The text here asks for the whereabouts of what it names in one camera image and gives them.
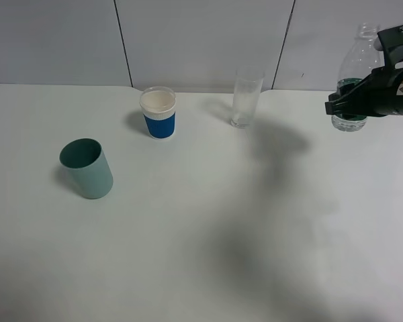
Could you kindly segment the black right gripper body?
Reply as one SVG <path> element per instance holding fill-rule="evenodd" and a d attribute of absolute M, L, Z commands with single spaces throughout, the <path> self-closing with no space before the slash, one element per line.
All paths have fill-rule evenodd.
<path fill-rule="evenodd" d="M 363 111 L 371 117 L 403 115 L 403 45 L 384 54 L 363 85 Z"/>

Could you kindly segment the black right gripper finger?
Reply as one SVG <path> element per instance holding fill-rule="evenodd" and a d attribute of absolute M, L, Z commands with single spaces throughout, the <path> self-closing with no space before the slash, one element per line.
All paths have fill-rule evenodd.
<path fill-rule="evenodd" d="M 324 104 L 327 115 L 382 116 L 372 102 L 383 69 L 376 68 L 358 83 L 341 86 Z"/>
<path fill-rule="evenodd" d="M 378 39 L 386 62 L 403 61 L 403 24 L 380 31 Z"/>

